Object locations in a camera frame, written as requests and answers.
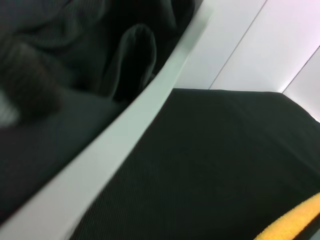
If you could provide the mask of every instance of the white plastic edge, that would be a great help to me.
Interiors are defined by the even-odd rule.
[[[212,14],[213,9],[204,1],[156,78],[100,136],[2,225],[1,240],[70,237],[160,111]]]

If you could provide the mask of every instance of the yellow object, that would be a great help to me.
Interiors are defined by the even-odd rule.
[[[255,240],[293,240],[320,213],[320,193],[269,225]]]

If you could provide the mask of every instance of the white panel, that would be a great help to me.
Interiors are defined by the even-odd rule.
[[[249,28],[265,0],[208,0],[213,18],[202,35],[176,88],[209,89]]]
[[[299,72],[284,94],[320,120],[320,49]]]
[[[212,13],[204,2],[155,79],[94,142],[1,226],[0,240],[67,239],[158,114]]]
[[[268,0],[211,89],[283,92],[320,45],[319,0]]]

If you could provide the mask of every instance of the white wall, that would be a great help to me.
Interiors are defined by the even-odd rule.
[[[176,88],[209,89],[265,0],[204,0],[212,20],[190,56]]]
[[[283,94],[320,121],[320,49],[315,52]]]
[[[211,89],[282,92],[319,45],[319,0],[268,0]]]

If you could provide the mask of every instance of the dark green cloth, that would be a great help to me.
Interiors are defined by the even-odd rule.
[[[319,143],[282,94],[175,89],[71,239],[252,240],[320,192]]]

